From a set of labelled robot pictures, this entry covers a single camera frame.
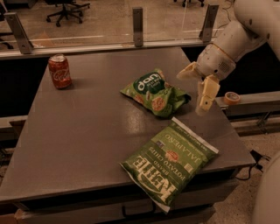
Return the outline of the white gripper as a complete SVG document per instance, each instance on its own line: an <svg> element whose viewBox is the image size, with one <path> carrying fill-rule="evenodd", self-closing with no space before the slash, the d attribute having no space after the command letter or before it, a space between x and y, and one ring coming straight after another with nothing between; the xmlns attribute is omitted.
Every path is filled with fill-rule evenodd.
<svg viewBox="0 0 280 224"><path fill-rule="evenodd" d="M217 45L210 44L202 51L196 62L190 63L177 74L177 78L180 80L198 79L200 74L206 77L203 81L198 82L195 112L199 116L205 115L212 107L220 89L220 81L225 80L235 70L235 67L235 62Z"/></svg>

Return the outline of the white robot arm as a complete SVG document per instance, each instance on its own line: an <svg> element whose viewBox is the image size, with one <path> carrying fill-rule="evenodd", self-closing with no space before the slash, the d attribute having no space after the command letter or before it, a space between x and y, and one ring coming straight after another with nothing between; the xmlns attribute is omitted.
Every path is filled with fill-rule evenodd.
<svg viewBox="0 0 280 224"><path fill-rule="evenodd" d="M184 68L180 79L202 77L198 83L196 113L204 115L218 94L220 81L249 52L267 43L280 59L280 3L277 0L235 0L235 20L207 45L196 61ZM280 224L280 152L262 175L251 224Z"/></svg>

